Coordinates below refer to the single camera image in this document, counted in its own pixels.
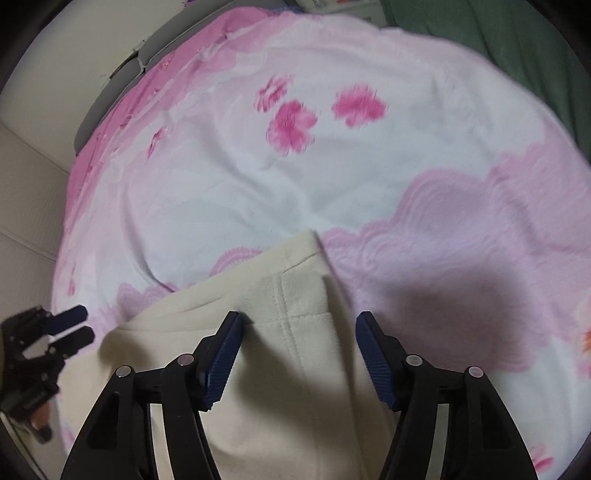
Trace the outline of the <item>person's left hand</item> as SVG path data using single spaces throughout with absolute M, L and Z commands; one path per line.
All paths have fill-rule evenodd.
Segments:
M 29 418 L 30 430 L 41 444 L 48 443 L 53 436 L 50 426 L 50 404 L 45 403 L 33 412 Z

